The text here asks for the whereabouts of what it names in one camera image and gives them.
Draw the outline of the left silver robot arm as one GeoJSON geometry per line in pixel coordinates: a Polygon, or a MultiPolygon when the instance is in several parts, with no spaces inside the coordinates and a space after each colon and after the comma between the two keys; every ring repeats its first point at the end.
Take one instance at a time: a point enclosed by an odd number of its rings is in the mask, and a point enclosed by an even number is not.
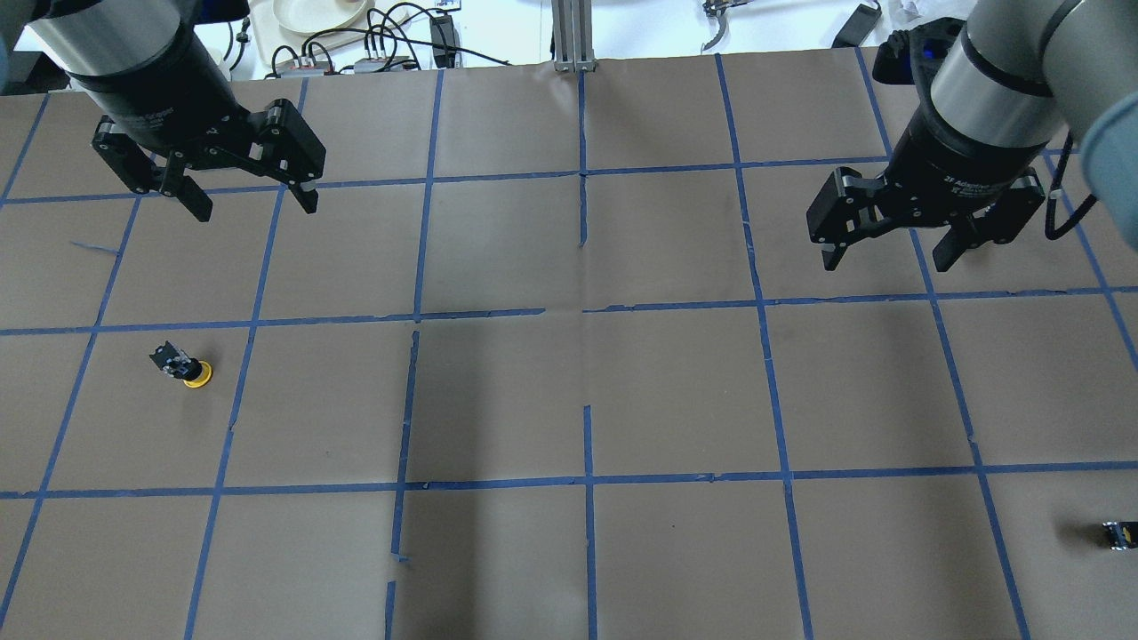
{"type": "Polygon", "coordinates": [[[135,194],[158,192],[212,216],[191,172],[238,169],[286,184],[318,210],[325,146],[289,99],[240,105],[196,25],[236,20],[244,1],[36,1],[28,27],[102,109],[94,151],[135,194]]]}

